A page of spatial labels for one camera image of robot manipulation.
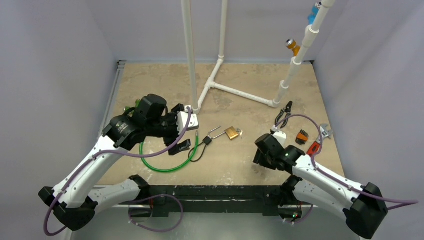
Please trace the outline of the brass padlock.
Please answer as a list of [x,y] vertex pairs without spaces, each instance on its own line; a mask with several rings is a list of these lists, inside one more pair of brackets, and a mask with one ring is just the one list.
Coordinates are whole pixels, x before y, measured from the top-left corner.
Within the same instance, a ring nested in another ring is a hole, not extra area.
[[207,134],[207,136],[211,139],[211,140],[215,140],[223,135],[226,135],[231,141],[234,140],[235,138],[240,136],[240,133],[233,127],[229,127],[226,130],[224,130],[223,132],[219,133],[218,135],[214,135],[212,136],[212,133],[215,132],[216,130],[219,130],[221,128],[221,126],[218,126],[212,130],[210,130]]

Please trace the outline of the green cable lock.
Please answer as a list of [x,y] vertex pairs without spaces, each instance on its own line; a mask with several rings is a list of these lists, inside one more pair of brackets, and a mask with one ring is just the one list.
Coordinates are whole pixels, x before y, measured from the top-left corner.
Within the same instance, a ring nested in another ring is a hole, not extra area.
[[183,153],[182,157],[177,155],[169,156],[162,154],[156,157],[140,158],[141,162],[151,171],[156,173],[170,174],[176,171],[180,171],[187,167],[194,159],[196,153],[199,150],[200,137],[199,131],[195,131],[195,139],[192,144],[192,149],[188,153]]

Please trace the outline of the padlock key set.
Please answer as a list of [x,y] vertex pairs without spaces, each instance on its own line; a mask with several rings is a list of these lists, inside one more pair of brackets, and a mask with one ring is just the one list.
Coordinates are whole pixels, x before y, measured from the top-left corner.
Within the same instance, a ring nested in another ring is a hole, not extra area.
[[236,132],[241,138],[243,138],[243,130],[241,130],[240,128],[237,128]]

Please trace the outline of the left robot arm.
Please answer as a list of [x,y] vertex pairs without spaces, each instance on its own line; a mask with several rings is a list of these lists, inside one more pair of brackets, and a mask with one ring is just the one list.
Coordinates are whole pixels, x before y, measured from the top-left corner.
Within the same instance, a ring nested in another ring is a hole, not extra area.
[[47,214],[71,231],[81,230],[97,214],[116,205],[142,205],[152,195],[149,183],[139,175],[102,189],[96,190],[95,185],[122,157],[143,158],[132,149],[146,138],[162,139],[162,152],[174,156],[191,147],[183,136],[198,128],[198,116],[189,105],[170,109],[163,97],[148,94],[113,117],[81,163],[60,183],[43,187],[38,196],[48,206]]

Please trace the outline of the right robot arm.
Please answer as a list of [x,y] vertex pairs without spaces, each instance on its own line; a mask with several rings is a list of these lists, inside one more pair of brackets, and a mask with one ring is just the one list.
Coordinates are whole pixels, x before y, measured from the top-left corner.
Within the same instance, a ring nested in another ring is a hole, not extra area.
[[388,214],[380,188],[345,178],[313,162],[311,156],[289,145],[283,147],[267,133],[255,141],[253,162],[262,167],[287,172],[290,177],[281,186],[280,196],[288,204],[309,203],[340,218],[363,239],[370,240]]

